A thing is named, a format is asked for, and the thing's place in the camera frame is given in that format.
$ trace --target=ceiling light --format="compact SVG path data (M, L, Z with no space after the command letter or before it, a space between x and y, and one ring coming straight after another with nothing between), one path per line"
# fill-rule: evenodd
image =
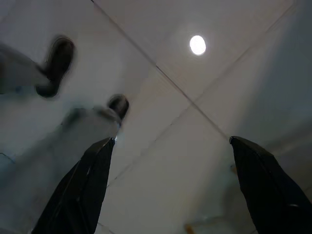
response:
M195 55L202 55L206 51L204 38L199 35L193 36L190 40L190 48Z

